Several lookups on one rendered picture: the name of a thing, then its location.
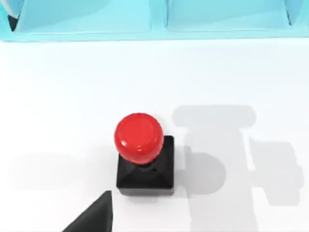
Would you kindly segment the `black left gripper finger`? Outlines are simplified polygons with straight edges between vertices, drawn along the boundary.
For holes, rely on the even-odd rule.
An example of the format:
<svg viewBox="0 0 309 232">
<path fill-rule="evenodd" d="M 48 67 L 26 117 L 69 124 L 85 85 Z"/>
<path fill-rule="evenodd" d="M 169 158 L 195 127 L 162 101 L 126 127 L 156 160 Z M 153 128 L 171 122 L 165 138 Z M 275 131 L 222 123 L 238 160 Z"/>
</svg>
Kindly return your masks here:
<svg viewBox="0 0 309 232">
<path fill-rule="evenodd" d="M 112 232 L 112 191 L 105 191 L 62 232 Z"/>
</svg>

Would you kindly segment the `red and black stamp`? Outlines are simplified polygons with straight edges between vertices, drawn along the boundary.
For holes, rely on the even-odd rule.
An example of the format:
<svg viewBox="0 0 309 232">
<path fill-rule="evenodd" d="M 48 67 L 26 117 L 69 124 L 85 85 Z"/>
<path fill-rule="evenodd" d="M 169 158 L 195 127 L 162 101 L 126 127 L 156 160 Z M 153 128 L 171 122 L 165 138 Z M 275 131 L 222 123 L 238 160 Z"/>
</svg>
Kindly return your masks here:
<svg viewBox="0 0 309 232">
<path fill-rule="evenodd" d="M 126 196 L 174 193 L 174 137 L 165 135 L 158 120 L 147 113 L 131 113 L 114 131 L 119 154 L 116 187 Z"/>
</svg>

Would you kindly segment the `light blue rack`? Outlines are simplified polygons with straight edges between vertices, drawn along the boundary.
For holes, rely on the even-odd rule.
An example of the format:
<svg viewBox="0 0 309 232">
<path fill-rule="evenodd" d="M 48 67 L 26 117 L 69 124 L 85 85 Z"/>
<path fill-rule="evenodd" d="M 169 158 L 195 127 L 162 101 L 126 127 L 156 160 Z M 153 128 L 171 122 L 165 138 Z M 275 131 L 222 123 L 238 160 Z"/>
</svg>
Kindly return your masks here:
<svg viewBox="0 0 309 232">
<path fill-rule="evenodd" d="M 0 0 L 0 41 L 309 38 L 309 0 Z"/>
</svg>

